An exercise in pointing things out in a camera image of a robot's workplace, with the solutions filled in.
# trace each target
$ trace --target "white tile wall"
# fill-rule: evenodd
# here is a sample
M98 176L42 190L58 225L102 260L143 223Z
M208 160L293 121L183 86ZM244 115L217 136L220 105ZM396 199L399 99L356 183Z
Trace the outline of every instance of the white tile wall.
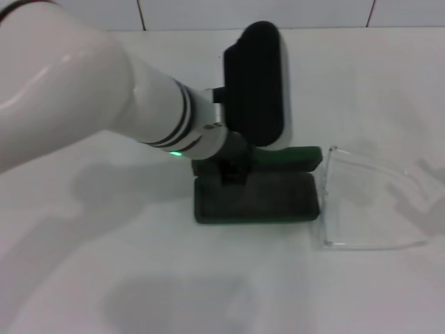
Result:
M56 0L83 21L108 30L142 30L137 0Z
M366 26L373 0L141 0L147 30Z
M445 26L445 0L377 0L369 26Z

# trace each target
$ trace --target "black stripe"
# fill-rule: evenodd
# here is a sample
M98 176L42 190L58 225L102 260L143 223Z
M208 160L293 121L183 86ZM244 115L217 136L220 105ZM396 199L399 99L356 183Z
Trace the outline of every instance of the black stripe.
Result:
M184 88L182 87L182 85L179 82L176 82L176 84L179 86L179 90L181 91L181 95L182 95L182 115L181 115L181 119L179 120L178 125L175 127L175 129L173 130L173 132L171 134L169 134L168 136L166 136L164 139L162 139L161 141L155 141L153 143L146 143L148 145L151 146L157 146L160 144L165 143L166 141L169 141L171 138L173 138L174 136L177 135L177 133L179 132L179 130L181 129L184 121L186 120L186 115L187 115L187 99L186 99L186 92L184 91Z
M16 2L11 3L9 6L6 6L1 12L0 12L0 24L2 21L11 14L14 10L16 10L19 7L22 7L23 5L27 5L28 3L35 3L35 2L49 2L53 3L51 0L18 0Z
M188 145L187 145L186 147L184 147L182 150L176 150L176 151L173 151L173 152L179 152L179 153L182 153L182 152L188 151L188 150L191 149L193 146L195 146L196 144L198 144L198 143L201 141L201 139L202 139L202 136L199 136L198 139L195 139L194 141L192 141L190 144L188 144Z
M165 145L159 145L155 146L156 148L168 148L170 146L178 144L182 139L184 139L192 130L193 123L195 122L195 103L193 101L193 97L191 94L188 94L189 100L190 100L190 117L188 118L188 123L186 125L186 128L183 130L183 132L172 142L165 144Z

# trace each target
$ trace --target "clear plastic container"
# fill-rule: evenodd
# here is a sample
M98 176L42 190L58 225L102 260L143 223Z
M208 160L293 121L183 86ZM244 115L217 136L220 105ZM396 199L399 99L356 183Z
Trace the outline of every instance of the clear plastic container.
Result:
M326 248L398 249L421 245L419 228L434 195L424 181L390 161L332 146L325 162L319 237Z

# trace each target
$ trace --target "white table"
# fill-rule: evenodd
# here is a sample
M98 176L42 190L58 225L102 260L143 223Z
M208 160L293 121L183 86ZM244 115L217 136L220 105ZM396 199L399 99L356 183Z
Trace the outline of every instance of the white table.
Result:
M117 33L195 88L239 31ZM295 145L445 166L445 29L283 32ZM445 187L445 173L442 182ZM440 334L445 205L424 247L328 252L308 224L201 226L188 161L103 133L0 177L0 333Z

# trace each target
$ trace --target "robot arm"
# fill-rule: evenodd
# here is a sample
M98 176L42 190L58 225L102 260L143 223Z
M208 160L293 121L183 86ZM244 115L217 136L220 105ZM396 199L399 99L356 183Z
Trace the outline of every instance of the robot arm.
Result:
M0 173L105 129L191 159L225 142L211 100L54 3L0 0L0 45Z

